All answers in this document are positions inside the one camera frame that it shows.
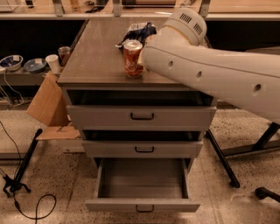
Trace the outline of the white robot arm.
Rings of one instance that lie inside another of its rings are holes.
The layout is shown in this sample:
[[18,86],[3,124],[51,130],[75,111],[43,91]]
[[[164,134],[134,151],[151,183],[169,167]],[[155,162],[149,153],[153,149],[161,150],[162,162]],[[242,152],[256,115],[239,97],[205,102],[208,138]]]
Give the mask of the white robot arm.
[[146,69],[253,114],[280,123],[280,56],[201,45],[207,25],[177,9],[141,52]]

